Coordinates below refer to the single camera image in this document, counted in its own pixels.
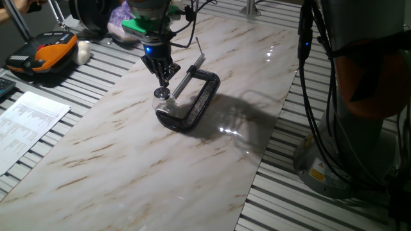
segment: marble slab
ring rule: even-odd
[[[222,82],[193,131],[158,122],[158,81],[138,61],[0,203],[0,230],[234,230],[298,68],[297,34],[199,15],[196,36]],[[171,90],[199,55],[173,48]]]

